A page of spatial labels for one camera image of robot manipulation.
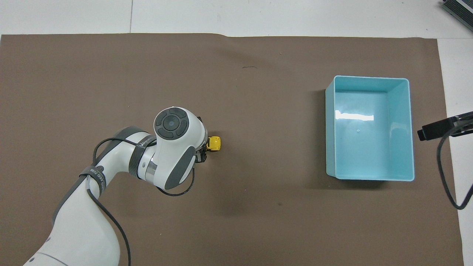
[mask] white table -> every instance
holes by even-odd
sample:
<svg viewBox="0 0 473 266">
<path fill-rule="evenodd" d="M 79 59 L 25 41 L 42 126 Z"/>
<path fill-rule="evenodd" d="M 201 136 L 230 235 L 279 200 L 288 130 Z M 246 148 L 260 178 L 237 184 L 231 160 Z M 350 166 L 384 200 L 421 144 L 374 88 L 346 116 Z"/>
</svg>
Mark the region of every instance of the white table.
<svg viewBox="0 0 473 266">
<path fill-rule="evenodd" d="M 442 10 L 440 3 L 439 0 L 0 0 L 0 35 L 132 32 L 436 38 L 447 115 L 453 116 L 473 110 L 473 32 Z M 468 171 L 473 157 L 473 134 L 450 138 L 450 143 L 456 196 L 463 199 L 473 182 L 473 174 Z M 464 264 L 473 266 L 473 203 L 459 211 L 458 217 Z"/>
</svg>

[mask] black strap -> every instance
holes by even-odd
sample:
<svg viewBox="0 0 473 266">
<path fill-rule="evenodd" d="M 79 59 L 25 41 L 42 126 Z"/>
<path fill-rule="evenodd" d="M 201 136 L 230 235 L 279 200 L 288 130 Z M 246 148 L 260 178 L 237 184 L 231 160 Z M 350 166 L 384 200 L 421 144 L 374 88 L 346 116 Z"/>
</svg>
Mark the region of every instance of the black strap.
<svg viewBox="0 0 473 266">
<path fill-rule="evenodd" d="M 131 154 L 130 163 L 128 164 L 128 172 L 134 176 L 138 177 L 138 164 L 140 163 L 141 157 L 146 151 L 146 147 L 150 146 L 156 140 L 156 136 L 148 135 L 144 137 L 138 144 L 135 146 L 133 153 Z"/>
<path fill-rule="evenodd" d="M 105 188 L 107 187 L 107 180 L 105 179 L 105 175 L 102 173 L 102 170 L 103 170 L 103 167 L 102 166 L 99 166 L 98 168 L 93 166 L 93 165 L 90 165 L 90 166 L 87 166 L 84 171 L 82 171 L 82 173 L 79 175 L 80 176 L 91 176 L 93 179 L 95 179 L 95 181 L 97 182 L 98 184 L 98 189 L 100 190 L 100 195 L 102 194 L 102 192 L 105 190 Z"/>
</svg>

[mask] black cable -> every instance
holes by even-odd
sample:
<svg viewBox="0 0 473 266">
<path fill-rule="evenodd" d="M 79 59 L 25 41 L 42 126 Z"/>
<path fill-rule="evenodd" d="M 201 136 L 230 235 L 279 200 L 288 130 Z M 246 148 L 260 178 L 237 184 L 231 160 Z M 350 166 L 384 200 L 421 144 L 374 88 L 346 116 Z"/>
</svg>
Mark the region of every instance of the black cable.
<svg viewBox="0 0 473 266">
<path fill-rule="evenodd" d="M 171 194 L 171 193 L 168 193 L 168 192 L 164 191 L 160 187 L 156 187 L 156 188 L 159 189 L 159 191 L 161 191 L 162 193 L 164 193 L 165 195 L 168 195 L 168 196 L 172 196 L 172 197 L 181 196 L 181 195 L 184 195 L 187 192 L 189 192 L 189 190 L 191 190 L 191 187 L 194 185 L 194 179 L 195 179 L 195 171 L 194 171 L 194 167 L 192 167 L 192 182 L 189 185 L 189 187 L 186 190 L 184 190 L 183 192 L 178 193 L 178 194 Z"/>
<path fill-rule="evenodd" d="M 97 146 L 95 147 L 94 149 L 94 153 L 92 154 L 92 165 L 96 166 L 97 165 L 97 150 L 98 148 L 100 148 L 100 146 L 102 146 L 102 144 L 104 144 L 105 142 L 109 142 L 109 141 L 122 141 L 122 142 L 126 142 L 126 143 L 129 143 L 131 145 L 138 145 L 137 143 L 134 143 L 132 141 L 129 141 L 127 139 L 122 139 L 122 138 L 107 138 L 107 139 L 104 139 L 102 140 L 101 142 L 99 142 L 99 144 L 97 144 Z M 150 146 L 154 146 L 156 145 L 156 141 L 154 141 L 153 143 L 151 143 L 150 145 L 148 145 L 148 147 Z"/>
<path fill-rule="evenodd" d="M 99 144 L 97 144 L 97 146 L 95 147 L 94 149 L 94 152 L 92 154 L 92 165 L 96 166 L 97 165 L 97 150 L 98 148 L 100 148 L 100 146 L 102 146 L 102 144 L 104 144 L 105 142 L 108 142 L 108 141 L 122 141 L 122 142 L 126 142 L 126 143 L 129 143 L 129 144 L 132 144 L 132 145 L 138 145 L 137 143 L 134 143 L 132 141 L 129 141 L 127 139 L 122 139 L 122 138 L 107 138 L 107 139 L 104 139 L 102 140 L 101 142 L 99 142 Z M 151 143 L 149 146 L 154 146 L 156 145 L 156 142 L 154 143 Z M 87 188 L 87 194 L 89 195 L 89 197 L 94 201 L 94 203 L 114 222 L 114 224 L 116 225 L 116 227 L 118 228 L 118 230 L 120 231 L 120 233 L 122 234 L 122 237 L 123 237 L 123 240 L 125 241 L 125 246 L 126 246 L 126 252 L 128 254 L 128 266 L 131 266 L 131 252 L 130 252 L 130 245 L 128 243 L 128 239 L 126 238 L 126 234 L 125 234 L 125 231 L 123 230 L 123 228 L 120 226 L 120 224 L 118 223 L 118 221 L 113 217 L 113 215 L 105 208 L 105 206 L 103 206 L 98 200 L 97 198 L 95 198 L 95 196 L 92 194 L 92 192 L 90 191 L 90 188 Z"/>
<path fill-rule="evenodd" d="M 97 146 L 94 148 L 94 152 L 92 154 L 92 165 L 96 166 L 97 165 L 97 150 L 98 148 L 100 148 L 100 146 L 102 146 L 102 144 L 104 144 L 105 142 L 109 142 L 109 141 L 122 141 L 122 142 L 126 142 L 126 143 L 129 143 L 131 145 L 138 145 L 137 143 L 134 143 L 132 141 L 129 141 L 127 139 L 123 139 L 123 138 L 107 138 L 107 139 L 104 139 L 102 140 L 101 142 L 99 142 L 99 144 L 97 144 Z M 154 141 L 153 143 L 151 143 L 150 145 L 148 145 L 148 147 L 150 146 L 154 146 L 156 145 L 157 142 Z M 184 195 L 186 194 L 190 189 L 191 187 L 194 185 L 194 179 L 195 179 L 195 171 L 194 171 L 194 168 L 192 168 L 192 182 L 190 184 L 190 186 L 184 191 L 184 192 L 181 192 L 181 193 L 178 193 L 178 194 L 171 194 L 171 193 L 168 193 L 164 190 L 162 190 L 161 188 L 158 187 L 158 189 L 168 195 L 168 196 L 180 196 L 180 195 Z M 131 252 L 130 252 L 130 245 L 128 243 L 128 239 L 126 238 L 126 234 L 125 234 L 125 231 L 123 230 L 123 228 L 120 226 L 120 224 L 118 223 L 118 221 L 113 217 L 113 215 L 105 208 L 105 206 L 103 206 L 96 198 L 95 196 L 92 194 L 92 192 L 90 191 L 90 188 L 87 188 L 87 194 L 89 195 L 89 197 L 94 201 L 94 203 L 114 222 L 115 226 L 118 228 L 118 230 L 120 231 L 120 233 L 122 234 L 122 237 L 123 237 L 123 240 L 125 241 L 125 246 L 126 246 L 126 252 L 128 254 L 128 266 L 131 266 Z"/>
<path fill-rule="evenodd" d="M 95 204 L 103 211 L 107 216 L 114 222 L 118 230 L 120 230 L 120 233 L 122 233 L 123 240 L 125 240 L 125 246 L 126 246 L 126 252 L 128 254 L 128 266 L 131 266 L 131 252 L 130 252 L 130 245 L 128 244 L 128 239 L 126 238 L 125 231 L 123 231 L 123 228 L 120 226 L 118 221 L 113 217 L 113 215 L 105 209 L 105 207 L 95 198 L 95 196 L 92 194 L 90 191 L 90 188 L 87 189 L 87 194 L 89 197 L 95 202 Z"/>
<path fill-rule="evenodd" d="M 445 174 L 443 172 L 443 167 L 442 167 L 442 159 L 441 159 L 441 156 L 440 156 L 440 153 L 442 152 L 442 146 L 445 142 L 445 140 L 453 133 L 455 133 L 457 130 L 459 130 L 460 128 L 462 127 L 466 127 L 468 125 L 472 125 L 473 124 L 473 121 L 467 123 L 467 124 L 460 124 L 460 125 L 457 125 L 455 126 L 454 128 L 450 129 L 447 133 L 445 133 L 445 135 L 443 135 L 442 139 L 440 140 L 440 143 L 438 144 L 438 147 L 437 147 L 437 165 L 438 165 L 438 171 L 440 173 L 440 179 L 442 179 L 442 184 L 443 184 L 443 187 L 445 189 L 445 192 L 447 194 L 447 197 L 448 199 L 450 200 L 451 204 L 453 205 L 453 207 L 455 207 L 457 210 L 462 210 L 466 207 L 466 205 L 468 204 L 468 202 L 470 201 L 472 195 L 473 195 L 473 184 L 472 186 L 470 187 L 470 190 L 468 190 L 468 192 L 466 193 L 466 197 L 465 199 L 463 200 L 463 203 L 458 206 L 455 202 L 455 200 L 453 199 L 452 197 L 452 194 L 450 193 L 450 190 L 448 189 L 448 185 L 447 185 L 447 182 L 445 181 Z"/>
</svg>

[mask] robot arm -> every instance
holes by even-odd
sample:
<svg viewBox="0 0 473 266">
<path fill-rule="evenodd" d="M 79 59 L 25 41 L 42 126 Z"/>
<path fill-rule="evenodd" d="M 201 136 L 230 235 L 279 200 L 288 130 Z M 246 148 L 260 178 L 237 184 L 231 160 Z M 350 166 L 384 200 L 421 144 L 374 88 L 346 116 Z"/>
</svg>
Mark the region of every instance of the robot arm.
<svg viewBox="0 0 473 266">
<path fill-rule="evenodd" d="M 95 160 L 97 164 L 86 168 L 64 196 L 54 212 L 51 234 L 25 266 L 118 265 L 118 239 L 87 189 L 98 198 L 118 172 L 130 172 L 161 189 L 171 189 L 186 179 L 196 156 L 205 155 L 207 148 L 207 130 L 184 108 L 161 111 L 154 131 L 150 135 L 132 126 L 115 135 L 136 145 L 120 140 L 108 144 Z"/>
</svg>

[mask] yellow object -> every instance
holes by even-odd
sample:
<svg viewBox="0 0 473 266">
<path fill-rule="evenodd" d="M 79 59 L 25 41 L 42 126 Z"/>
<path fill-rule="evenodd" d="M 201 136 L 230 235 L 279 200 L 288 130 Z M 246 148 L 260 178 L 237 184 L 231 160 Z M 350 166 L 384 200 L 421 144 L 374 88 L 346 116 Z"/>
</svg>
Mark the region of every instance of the yellow object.
<svg viewBox="0 0 473 266">
<path fill-rule="evenodd" d="M 217 137 L 217 136 L 209 137 L 209 141 L 207 142 L 207 150 L 219 151 L 220 145 L 221 145 L 220 137 Z"/>
</svg>

